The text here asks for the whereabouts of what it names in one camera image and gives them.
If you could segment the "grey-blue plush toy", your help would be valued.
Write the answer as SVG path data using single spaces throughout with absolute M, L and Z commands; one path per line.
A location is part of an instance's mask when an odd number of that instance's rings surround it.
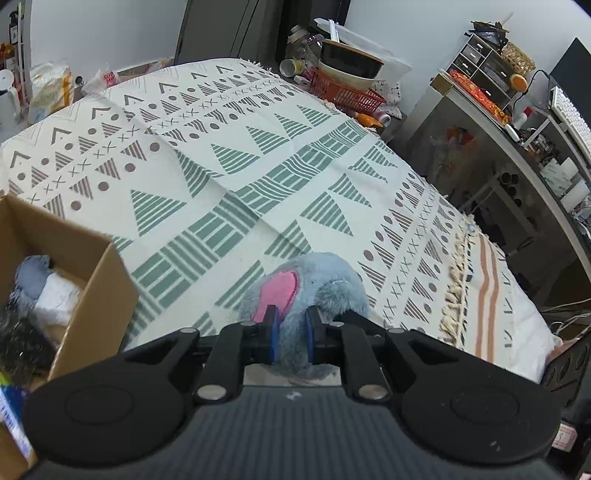
M 305 311 L 315 307 L 322 322 L 353 310 L 366 317 L 369 300 L 361 277 L 346 260 L 328 252 L 314 252 L 277 267 L 247 288 L 239 302 L 238 321 L 263 322 L 266 308 L 279 310 L 279 361 L 269 371 L 297 382 L 320 382 L 335 367 L 308 361 Z

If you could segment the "shiny black foil bag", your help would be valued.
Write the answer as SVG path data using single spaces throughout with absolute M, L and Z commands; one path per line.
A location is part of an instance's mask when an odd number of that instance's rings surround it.
M 45 378 L 55 354 L 55 345 L 28 317 L 11 307 L 1 311 L 1 372 L 11 383 L 29 387 Z

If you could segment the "blue planet tissue pack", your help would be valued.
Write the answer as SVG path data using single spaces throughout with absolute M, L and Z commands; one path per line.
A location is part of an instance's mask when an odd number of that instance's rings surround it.
M 28 391 L 18 386 L 1 387 L 1 416 L 17 448 L 27 462 L 33 458 L 34 450 L 25 433 L 22 421 L 23 406 Z

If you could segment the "patterned white fringed blanket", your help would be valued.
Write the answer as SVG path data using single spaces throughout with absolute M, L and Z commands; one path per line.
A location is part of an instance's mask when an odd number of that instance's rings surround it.
M 1 189 L 106 235 L 138 290 L 132 347 L 214 334 L 252 283 L 312 252 L 370 317 L 539 381 L 557 346 L 505 253 L 377 135 L 245 60 L 168 67 L 1 145 Z

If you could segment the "brown cardboard box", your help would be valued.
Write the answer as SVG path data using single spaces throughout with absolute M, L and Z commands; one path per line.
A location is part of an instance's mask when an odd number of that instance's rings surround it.
M 51 370 L 28 392 L 67 373 L 117 353 L 138 301 L 136 288 L 114 243 L 106 236 L 61 219 L 14 196 L 1 198 L 1 303 L 8 301 L 14 275 L 28 256 L 48 255 L 56 271 L 80 288 L 65 326 L 50 326 L 58 342 Z M 17 479 L 27 462 L 1 416 L 1 477 Z

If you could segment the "red plastic basket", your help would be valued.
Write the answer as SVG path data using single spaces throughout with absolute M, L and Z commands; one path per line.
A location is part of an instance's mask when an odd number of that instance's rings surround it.
M 374 114 L 377 108 L 386 103 L 386 99 L 372 89 L 367 92 L 335 81 L 314 67 L 311 69 L 312 95 L 335 104 L 335 106 L 353 109 L 363 114 Z

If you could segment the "small grey plush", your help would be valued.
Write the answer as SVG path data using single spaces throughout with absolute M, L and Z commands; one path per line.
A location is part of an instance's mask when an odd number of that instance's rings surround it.
M 39 299 L 48 277 L 53 273 L 48 255 L 31 255 L 18 266 L 10 304 L 21 314 L 30 311 Z

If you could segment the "dark bowl with rim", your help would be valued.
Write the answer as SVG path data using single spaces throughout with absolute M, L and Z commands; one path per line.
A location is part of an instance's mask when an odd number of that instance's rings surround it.
M 325 39 L 318 68 L 346 87 L 366 92 L 376 82 L 385 62 L 345 43 Z

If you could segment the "dark grey wardrobe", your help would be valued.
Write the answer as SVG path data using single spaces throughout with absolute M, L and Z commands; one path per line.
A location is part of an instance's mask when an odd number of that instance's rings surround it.
M 280 0 L 191 0 L 174 63 L 242 58 L 270 65 L 279 41 Z

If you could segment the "white red plastic bag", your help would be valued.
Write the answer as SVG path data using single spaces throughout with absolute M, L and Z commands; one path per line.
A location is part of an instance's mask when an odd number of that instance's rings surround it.
M 83 85 L 82 93 L 84 95 L 98 94 L 117 85 L 119 81 L 120 79 L 116 72 L 99 69 L 97 73 Z

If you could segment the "white desk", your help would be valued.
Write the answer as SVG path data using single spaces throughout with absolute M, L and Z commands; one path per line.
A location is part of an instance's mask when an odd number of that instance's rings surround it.
M 571 215 L 566 212 L 560 200 L 553 194 L 540 174 L 532 167 L 532 163 L 526 159 L 524 150 L 515 141 L 510 139 L 508 133 L 477 101 L 460 88 L 446 71 L 440 70 L 432 79 L 415 108 L 408 114 L 407 119 L 396 136 L 396 140 L 404 146 L 409 147 L 411 139 L 420 130 L 431 113 L 444 100 L 452 103 L 467 115 L 525 176 L 560 226 L 574 250 L 587 279 L 590 279 L 590 250 Z

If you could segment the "grey drawer organizer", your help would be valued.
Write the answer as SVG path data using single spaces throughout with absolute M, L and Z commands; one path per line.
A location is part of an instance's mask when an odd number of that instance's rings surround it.
M 499 52 L 474 33 L 466 32 L 465 36 L 447 72 L 464 75 L 489 100 L 509 112 L 518 94 L 528 89 L 536 64 L 512 42 Z

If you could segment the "yellow white plastic bag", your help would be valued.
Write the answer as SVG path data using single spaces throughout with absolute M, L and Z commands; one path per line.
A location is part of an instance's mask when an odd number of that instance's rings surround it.
M 74 99 L 71 70 L 63 62 L 48 62 L 30 70 L 31 99 L 28 121 L 37 123 L 70 106 Z

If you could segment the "white keyboard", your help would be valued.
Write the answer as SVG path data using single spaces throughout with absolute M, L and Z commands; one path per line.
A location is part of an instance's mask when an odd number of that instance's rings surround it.
M 557 116 L 587 160 L 590 160 L 591 131 L 571 100 L 559 86 L 550 90 L 550 110 Z

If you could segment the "white round kettle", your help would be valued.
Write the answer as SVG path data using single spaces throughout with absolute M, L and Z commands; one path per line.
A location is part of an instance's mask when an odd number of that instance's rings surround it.
M 21 119 L 20 100 L 13 83 L 13 72 L 2 69 L 0 71 L 0 124 L 2 131 L 14 129 Z

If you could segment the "black monitor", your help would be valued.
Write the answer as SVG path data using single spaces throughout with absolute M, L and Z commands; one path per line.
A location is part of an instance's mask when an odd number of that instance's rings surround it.
M 575 38 L 550 73 L 579 114 L 591 120 L 591 54 Z

